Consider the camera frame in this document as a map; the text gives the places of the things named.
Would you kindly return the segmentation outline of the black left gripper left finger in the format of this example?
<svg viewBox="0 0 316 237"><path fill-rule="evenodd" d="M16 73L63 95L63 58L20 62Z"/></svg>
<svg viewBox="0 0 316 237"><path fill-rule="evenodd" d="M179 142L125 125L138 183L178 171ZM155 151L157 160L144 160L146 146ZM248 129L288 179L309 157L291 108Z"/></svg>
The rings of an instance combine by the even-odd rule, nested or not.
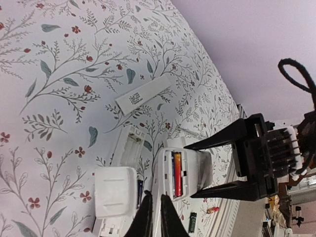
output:
<svg viewBox="0 0 316 237"><path fill-rule="evenodd" d="M153 236L153 196L145 190L145 196L124 237Z"/></svg>

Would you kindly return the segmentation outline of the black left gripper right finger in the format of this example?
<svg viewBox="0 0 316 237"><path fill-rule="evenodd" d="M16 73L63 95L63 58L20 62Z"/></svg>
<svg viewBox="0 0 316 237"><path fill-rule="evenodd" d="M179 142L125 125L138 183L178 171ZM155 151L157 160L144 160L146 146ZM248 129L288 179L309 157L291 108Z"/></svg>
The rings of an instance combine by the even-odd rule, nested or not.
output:
<svg viewBox="0 0 316 237"><path fill-rule="evenodd" d="M160 226L162 237L189 237L170 196L161 195L160 198Z"/></svg>

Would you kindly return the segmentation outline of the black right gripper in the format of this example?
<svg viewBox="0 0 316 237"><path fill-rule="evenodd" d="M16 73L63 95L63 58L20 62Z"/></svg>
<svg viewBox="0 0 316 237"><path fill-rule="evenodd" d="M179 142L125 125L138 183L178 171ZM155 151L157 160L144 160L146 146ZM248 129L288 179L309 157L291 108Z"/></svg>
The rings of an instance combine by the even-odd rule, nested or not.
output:
<svg viewBox="0 0 316 237"><path fill-rule="evenodd" d="M246 181L203 189L190 197L260 200L276 195L277 178L273 173L266 135L262 114L254 114L237 119L209 138L185 146L184 149L200 151L234 143L237 176L246 177Z"/></svg>

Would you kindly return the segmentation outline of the black battery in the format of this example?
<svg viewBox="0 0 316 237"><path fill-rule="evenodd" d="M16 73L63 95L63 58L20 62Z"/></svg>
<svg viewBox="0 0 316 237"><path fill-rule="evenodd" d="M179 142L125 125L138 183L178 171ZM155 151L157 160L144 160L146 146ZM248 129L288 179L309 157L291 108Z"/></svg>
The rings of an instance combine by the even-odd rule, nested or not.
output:
<svg viewBox="0 0 316 237"><path fill-rule="evenodd" d="M138 179L137 180L137 208L139 208L140 203L142 201L143 187L144 187L144 181Z"/></svg>
<svg viewBox="0 0 316 237"><path fill-rule="evenodd" d="M190 217L189 217L188 233L192 234L195 232L196 221L197 221L197 213L191 212Z"/></svg>

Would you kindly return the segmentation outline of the white battery compartment cover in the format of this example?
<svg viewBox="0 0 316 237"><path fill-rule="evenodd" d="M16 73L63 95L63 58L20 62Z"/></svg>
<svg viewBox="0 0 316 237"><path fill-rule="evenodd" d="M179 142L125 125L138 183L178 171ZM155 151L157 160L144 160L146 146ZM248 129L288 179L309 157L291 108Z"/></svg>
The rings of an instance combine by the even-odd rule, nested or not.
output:
<svg viewBox="0 0 316 237"><path fill-rule="evenodd" d="M137 206L137 173L129 166L95 169L95 215L98 219L134 215Z"/></svg>

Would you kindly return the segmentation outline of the white battery holder box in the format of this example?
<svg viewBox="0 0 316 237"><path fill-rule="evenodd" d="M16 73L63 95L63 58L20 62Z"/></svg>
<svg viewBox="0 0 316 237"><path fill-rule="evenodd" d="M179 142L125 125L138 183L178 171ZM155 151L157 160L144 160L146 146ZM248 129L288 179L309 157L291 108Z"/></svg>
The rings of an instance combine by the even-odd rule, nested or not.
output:
<svg viewBox="0 0 316 237"><path fill-rule="evenodd" d="M124 127L114 149L111 166L137 168L145 142L145 133L129 125Z"/></svg>

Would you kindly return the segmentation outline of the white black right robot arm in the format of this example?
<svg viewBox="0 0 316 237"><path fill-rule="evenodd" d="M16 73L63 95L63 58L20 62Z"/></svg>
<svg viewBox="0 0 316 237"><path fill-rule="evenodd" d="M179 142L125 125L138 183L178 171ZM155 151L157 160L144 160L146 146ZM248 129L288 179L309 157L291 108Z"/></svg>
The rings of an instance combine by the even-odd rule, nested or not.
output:
<svg viewBox="0 0 316 237"><path fill-rule="evenodd" d="M316 109L292 107L292 118L267 121L261 113L238 118L222 130L186 146L192 151L231 145L236 181L201 188L191 198L257 201L279 192L281 178L298 180L316 161Z"/></svg>

